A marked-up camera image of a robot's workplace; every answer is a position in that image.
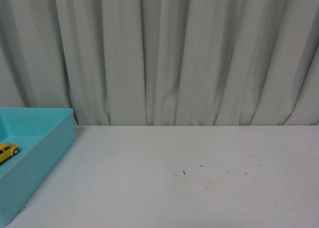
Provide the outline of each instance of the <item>white curtain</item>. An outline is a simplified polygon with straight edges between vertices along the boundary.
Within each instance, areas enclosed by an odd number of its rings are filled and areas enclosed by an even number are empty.
[[[80,125],[313,125],[319,0],[0,0],[0,106]]]

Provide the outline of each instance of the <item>plastic bin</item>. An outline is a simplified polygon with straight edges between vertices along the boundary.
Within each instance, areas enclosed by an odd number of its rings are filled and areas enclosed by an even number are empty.
[[[0,228],[6,226],[75,140],[73,110],[0,108],[0,143],[20,152],[0,164]]]

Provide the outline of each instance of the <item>gray curtain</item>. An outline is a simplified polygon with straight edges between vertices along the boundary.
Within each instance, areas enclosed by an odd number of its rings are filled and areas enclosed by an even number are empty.
[[[80,125],[312,125],[319,0],[0,0],[0,106]]]

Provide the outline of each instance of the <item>toy car wheel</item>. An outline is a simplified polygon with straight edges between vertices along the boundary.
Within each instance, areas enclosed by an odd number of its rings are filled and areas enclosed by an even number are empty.
[[[16,154],[18,154],[19,153],[19,149],[15,149],[14,151],[13,151],[13,155],[16,155]]]

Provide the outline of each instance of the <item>yellow toy car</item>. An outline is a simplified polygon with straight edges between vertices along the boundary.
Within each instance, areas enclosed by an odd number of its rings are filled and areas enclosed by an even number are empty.
[[[20,147],[12,143],[0,143],[0,163],[19,153]]]

